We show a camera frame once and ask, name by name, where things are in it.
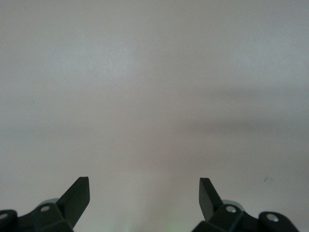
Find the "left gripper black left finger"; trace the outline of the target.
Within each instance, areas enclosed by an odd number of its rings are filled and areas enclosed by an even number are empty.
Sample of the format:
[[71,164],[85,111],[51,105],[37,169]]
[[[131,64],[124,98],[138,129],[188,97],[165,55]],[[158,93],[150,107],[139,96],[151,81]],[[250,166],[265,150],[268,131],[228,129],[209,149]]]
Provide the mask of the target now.
[[18,218],[18,232],[72,232],[90,202],[89,178],[79,177],[56,201]]

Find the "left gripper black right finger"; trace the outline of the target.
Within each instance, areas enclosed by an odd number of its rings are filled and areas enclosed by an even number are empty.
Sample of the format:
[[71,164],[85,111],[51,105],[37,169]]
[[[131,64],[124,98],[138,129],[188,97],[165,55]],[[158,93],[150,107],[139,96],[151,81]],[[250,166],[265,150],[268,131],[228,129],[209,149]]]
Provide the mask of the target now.
[[224,203],[209,178],[199,180],[199,205],[204,220],[195,232],[257,232],[258,219],[234,203]]

